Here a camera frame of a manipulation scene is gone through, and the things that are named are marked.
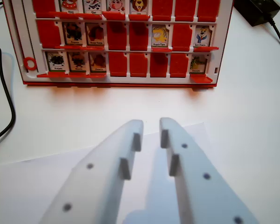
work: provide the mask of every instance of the cartoon dog card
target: cartoon dog card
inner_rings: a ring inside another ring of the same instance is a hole
[[[192,55],[190,73],[205,73],[206,63],[205,55]]]
[[[148,0],[130,0],[130,14],[147,15]]]
[[[77,0],[59,0],[62,12],[79,13]]]
[[[57,51],[46,52],[49,71],[65,71],[64,59]]]
[[[88,45],[104,45],[104,29],[98,23],[86,23],[86,33]]]
[[[106,58],[101,53],[89,53],[90,68],[92,73],[105,73]]]
[[[65,43],[70,45],[82,45],[82,32],[75,22],[63,23]]]
[[[209,26],[196,26],[194,47],[208,47],[210,45],[211,31]]]
[[[83,0],[84,12],[90,14],[102,14],[102,1],[101,0]]]
[[[73,72],[86,71],[84,52],[68,52],[68,55],[69,55],[70,71]]]
[[[169,30],[165,25],[153,25],[151,46],[166,48],[168,47]]]
[[[107,11],[125,12],[125,0],[107,0]]]

